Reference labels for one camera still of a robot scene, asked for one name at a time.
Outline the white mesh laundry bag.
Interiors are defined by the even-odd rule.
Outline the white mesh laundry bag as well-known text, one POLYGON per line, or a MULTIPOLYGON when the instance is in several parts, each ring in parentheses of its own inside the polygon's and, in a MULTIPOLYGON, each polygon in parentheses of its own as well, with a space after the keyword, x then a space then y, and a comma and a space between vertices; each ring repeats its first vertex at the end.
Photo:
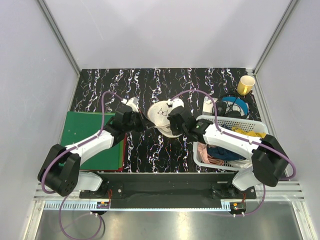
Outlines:
POLYGON ((147 118, 155 124, 154 128, 158 129, 162 135, 168 138, 177 138, 182 134, 173 133, 170 121, 168 120, 168 116, 172 110, 174 109, 168 107, 167 100, 158 101, 148 109, 147 118))

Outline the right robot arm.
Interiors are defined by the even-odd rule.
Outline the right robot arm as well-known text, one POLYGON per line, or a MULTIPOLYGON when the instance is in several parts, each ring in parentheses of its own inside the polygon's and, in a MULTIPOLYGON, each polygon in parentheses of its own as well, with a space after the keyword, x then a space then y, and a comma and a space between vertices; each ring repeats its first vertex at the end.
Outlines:
POLYGON ((240 170, 227 185, 228 195, 239 198, 245 190, 258 184, 275 187, 292 162, 277 139, 267 134, 264 138, 243 135, 220 127, 217 120, 195 119, 183 106, 172 107, 167 119, 173 134, 184 134, 191 141, 221 147, 236 153, 252 166, 240 170))

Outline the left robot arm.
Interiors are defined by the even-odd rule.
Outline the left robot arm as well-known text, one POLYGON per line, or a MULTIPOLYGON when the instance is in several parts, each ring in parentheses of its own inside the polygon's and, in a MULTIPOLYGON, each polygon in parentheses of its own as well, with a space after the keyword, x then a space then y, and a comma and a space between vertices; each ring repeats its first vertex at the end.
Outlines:
POLYGON ((143 132, 155 124, 148 120, 137 107, 124 105, 101 129, 93 135, 70 145, 55 144, 49 150, 38 173, 41 189, 46 194, 66 197, 73 191, 90 191, 95 197, 103 198, 108 186, 100 175, 81 171, 87 160, 121 142, 126 133, 143 132))

